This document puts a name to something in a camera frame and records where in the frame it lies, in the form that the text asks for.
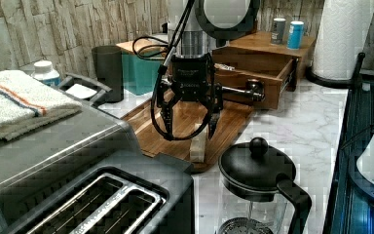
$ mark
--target striped towel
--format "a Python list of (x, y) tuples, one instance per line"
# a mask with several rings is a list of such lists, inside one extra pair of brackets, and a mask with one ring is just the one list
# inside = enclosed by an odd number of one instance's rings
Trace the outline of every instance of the striped towel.
[(22, 71), (0, 72), (0, 139), (10, 140), (81, 108), (81, 102)]

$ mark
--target paper towel roll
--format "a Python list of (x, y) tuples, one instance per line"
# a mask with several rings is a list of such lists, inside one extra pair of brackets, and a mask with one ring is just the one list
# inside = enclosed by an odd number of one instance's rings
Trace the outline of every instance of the paper towel roll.
[(374, 0), (325, 0), (312, 66), (316, 76), (352, 78), (373, 12)]

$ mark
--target black container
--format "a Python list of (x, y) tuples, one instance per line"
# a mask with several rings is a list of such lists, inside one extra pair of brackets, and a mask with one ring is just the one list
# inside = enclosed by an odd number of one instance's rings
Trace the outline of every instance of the black container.
[(123, 66), (121, 49), (117, 46), (99, 46), (92, 49), (96, 77), (110, 87), (107, 102), (118, 102), (124, 98)]
[(296, 166), (285, 153), (256, 137), (228, 148), (218, 166), (225, 188), (222, 187), (223, 209), (219, 218), (223, 224), (217, 234), (246, 229), (246, 233), (280, 233), (286, 209), (283, 200), (290, 201), (294, 208), (288, 233), (303, 232), (312, 200), (294, 183)]

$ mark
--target drawer handle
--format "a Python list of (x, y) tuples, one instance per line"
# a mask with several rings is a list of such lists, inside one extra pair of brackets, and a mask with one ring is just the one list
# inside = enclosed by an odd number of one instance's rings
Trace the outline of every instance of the drawer handle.
[(251, 98), (253, 101), (263, 101), (265, 99), (263, 83), (258, 80), (247, 80), (245, 82), (246, 90), (238, 90), (223, 86), (223, 93), (231, 93), (246, 98)]

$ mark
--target metal rod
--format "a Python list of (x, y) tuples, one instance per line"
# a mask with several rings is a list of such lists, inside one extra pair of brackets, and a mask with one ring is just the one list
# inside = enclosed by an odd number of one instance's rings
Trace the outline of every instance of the metal rod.
[(280, 88), (280, 93), (282, 93), (287, 86), (290, 84), (290, 82), (293, 80), (294, 70), (290, 72), (290, 74), (287, 76), (287, 79), (283, 82)]
[(247, 216), (247, 228), (246, 233), (248, 234), (250, 231), (250, 221), (251, 221), (251, 213), (253, 211), (253, 202), (250, 202), (250, 205), (248, 206), (248, 216)]
[(253, 91), (243, 91), (243, 90), (233, 89), (233, 88), (224, 87), (224, 86), (222, 87), (222, 89), (223, 89), (223, 92), (229, 92), (235, 95), (252, 98), (253, 100), (261, 100), (264, 97), (262, 94), (255, 93)]

